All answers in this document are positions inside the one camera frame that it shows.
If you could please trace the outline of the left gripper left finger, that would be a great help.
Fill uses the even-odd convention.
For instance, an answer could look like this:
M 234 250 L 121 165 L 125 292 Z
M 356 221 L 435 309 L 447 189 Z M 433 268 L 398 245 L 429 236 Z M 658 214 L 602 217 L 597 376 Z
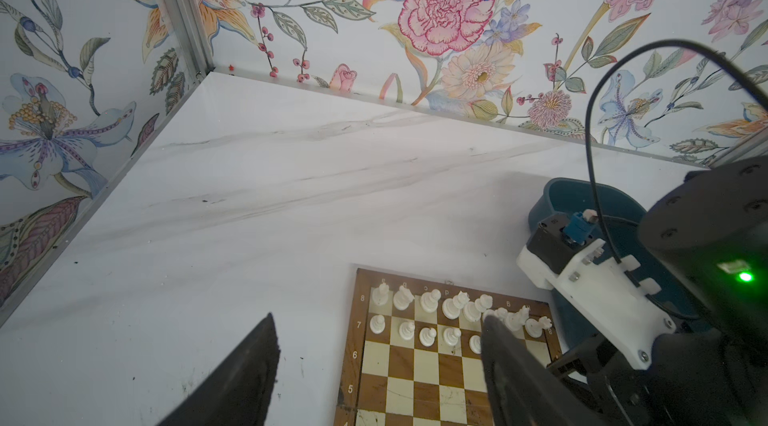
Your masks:
M 279 359 L 274 318 L 267 315 L 159 425 L 265 424 Z

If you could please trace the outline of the white chess pieces on board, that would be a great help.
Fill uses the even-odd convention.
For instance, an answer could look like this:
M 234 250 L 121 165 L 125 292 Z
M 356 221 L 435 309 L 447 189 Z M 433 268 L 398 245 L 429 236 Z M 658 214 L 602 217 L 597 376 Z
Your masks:
M 512 314 L 528 307 L 531 319 L 552 317 L 550 305 L 541 301 L 361 270 L 350 312 L 347 357 L 358 365 L 366 358 L 376 365 L 443 356 L 477 359 L 469 340 L 482 331 L 483 296 L 492 298 L 488 312 L 505 308 Z

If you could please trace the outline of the wooden chess board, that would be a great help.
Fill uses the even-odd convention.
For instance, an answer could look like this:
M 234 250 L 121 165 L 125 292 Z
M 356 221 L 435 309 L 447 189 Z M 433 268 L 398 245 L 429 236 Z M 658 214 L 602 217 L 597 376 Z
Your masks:
M 358 269 L 353 302 L 361 270 L 393 275 Z M 492 298 L 481 297 L 479 306 L 487 311 L 492 307 Z M 335 424 L 493 424 L 479 353 L 480 335 L 469 340 L 470 349 L 479 355 L 477 359 L 443 356 L 424 361 L 394 359 L 376 365 L 366 358 L 363 365 L 358 365 L 347 357 L 344 349 Z

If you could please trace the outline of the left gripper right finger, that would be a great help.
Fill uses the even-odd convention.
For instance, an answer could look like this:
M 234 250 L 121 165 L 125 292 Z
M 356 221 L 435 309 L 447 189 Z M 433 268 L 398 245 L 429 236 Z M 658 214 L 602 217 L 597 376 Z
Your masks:
M 483 321 L 481 358 L 496 425 L 602 423 L 495 317 Z

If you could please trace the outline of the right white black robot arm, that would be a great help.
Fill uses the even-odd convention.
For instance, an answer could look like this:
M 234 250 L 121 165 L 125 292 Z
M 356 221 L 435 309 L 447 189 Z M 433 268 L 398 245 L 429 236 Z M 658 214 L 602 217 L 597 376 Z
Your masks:
M 496 319 L 482 363 L 499 425 L 763 425 L 767 421 L 767 161 L 691 173 L 639 222 L 640 244 L 686 290 L 704 332 L 685 332 L 612 255 L 600 205 L 541 222 L 518 256 L 596 334 L 548 366 Z

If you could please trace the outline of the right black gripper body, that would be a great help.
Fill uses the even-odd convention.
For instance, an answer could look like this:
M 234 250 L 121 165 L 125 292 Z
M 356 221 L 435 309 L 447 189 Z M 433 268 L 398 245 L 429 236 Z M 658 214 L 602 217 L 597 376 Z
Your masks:
M 764 425 L 767 357 L 716 330 L 659 336 L 632 368 L 595 334 L 548 365 L 605 425 Z

